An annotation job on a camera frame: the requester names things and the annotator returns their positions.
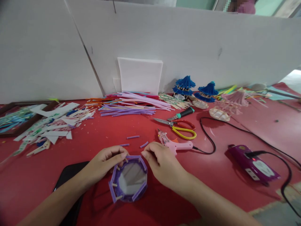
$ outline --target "hand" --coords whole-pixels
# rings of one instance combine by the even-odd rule
[[[155,178],[164,186],[179,193],[187,184],[188,172],[181,166],[168,147],[158,142],[148,144],[141,154],[148,161]]]
[[[85,179],[88,186],[100,181],[107,172],[116,164],[123,165],[123,160],[128,151],[121,146],[113,146],[102,149],[79,173]]]

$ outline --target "person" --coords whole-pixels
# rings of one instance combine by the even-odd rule
[[[232,0],[227,12],[255,14],[255,3],[257,0]]]
[[[202,215],[203,225],[261,225],[242,209],[188,173],[168,147],[152,142],[141,154],[148,161],[159,182],[195,206]],[[86,167],[54,191],[18,226],[59,225],[77,199],[101,180],[112,167],[116,164],[122,165],[126,155],[127,150],[121,146],[101,150]]]

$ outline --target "picture frame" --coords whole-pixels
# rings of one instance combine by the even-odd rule
[[[0,115],[5,114],[9,110],[11,110],[11,109],[13,109],[14,107],[17,107],[17,106],[19,106],[19,107],[26,107],[26,106],[29,106],[29,105],[40,105],[40,104],[47,104],[47,106],[44,107],[42,110],[43,111],[50,111],[50,110],[52,110],[58,104],[58,102],[56,102],[55,100],[54,101],[49,100],[49,101],[11,102],[11,103],[3,106],[2,108],[0,108]],[[0,133],[0,138],[4,138],[4,137],[17,137],[21,133],[23,133],[24,131],[26,131],[27,129],[29,129],[34,123],[36,123],[42,117],[43,117],[42,115],[36,114],[33,117],[31,117],[29,120],[27,120],[26,122],[22,123],[14,131]]]

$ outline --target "yellow scissor handle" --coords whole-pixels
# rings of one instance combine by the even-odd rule
[[[173,130],[177,135],[179,135],[180,137],[182,137],[182,138],[184,138],[184,139],[186,139],[186,140],[193,140],[194,138],[197,137],[196,132],[193,131],[193,130],[190,130],[190,129],[184,129],[184,128],[174,127],[174,126],[173,126],[173,127],[172,127],[172,130]],[[181,131],[187,131],[187,132],[189,132],[189,133],[192,133],[193,136],[192,136],[192,137],[186,137],[186,136],[180,134],[180,132],[179,132],[178,130],[181,130]]]

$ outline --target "red tablecloth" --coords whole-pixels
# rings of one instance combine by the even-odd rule
[[[277,85],[277,88],[288,90],[285,84]],[[84,100],[74,102],[82,104]],[[270,144],[301,160],[301,154],[298,153],[301,114],[271,100],[267,100],[266,105],[269,108],[253,100],[251,102],[252,104],[243,110],[243,114],[234,116],[230,123],[244,129],[248,128]],[[194,114],[185,117],[196,126],[197,138],[193,143],[200,149],[210,152],[212,145],[205,138],[199,125],[201,117],[210,117],[208,109],[195,108],[195,110]],[[167,119],[178,112],[158,110],[155,117]],[[152,116],[144,115],[100,117],[97,112],[94,119],[86,120],[79,128],[72,130],[72,140],[61,139],[49,150],[27,158],[26,153],[36,148],[32,146],[22,155],[11,158],[0,171],[1,225],[15,225],[23,219],[51,194],[65,166],[91,160],[102,148],[130,143],[130,146],[126,147],[127,150],[131,155],[138,155],[142,151],[139,146],[146,141],[159,141],[157,128],[167,132],[170,139],[178,138],[179,142],[185,142],[177,137],[169,126],[161,125],[150,120],[151,118]],[[257,209],[280,199],[275,191],[281,187],[288,171],[279,159],[261,156],[282,176],[281,179],[272,182],[270,187],[264,187],[254,182],[231,157],[225,155],[229,144],[244,144],[251,150],[276,153],[275,151],[257,138],[231,128],[223,122],[207,120],[204,125],[216,143],[216,153],[203,155],[194,150],[179,151],[177,159],[188,172],[245,211]],[[126,140],[126,137],[135,135],[140,135],[140,138]],[[17,150],[20,144],[21,142],[13,141],[13,138],[0,139],[0,161]],[[297,167],[290,165],[293,170],[291,183],[300,182],[301,175]],[[109,179],[110,175],[85,194],[77,225],[176,225],[200,217],[190,203],[162,186],[154,178],[150,168],[148,189],[135,203],[113,204],[108,188]]]

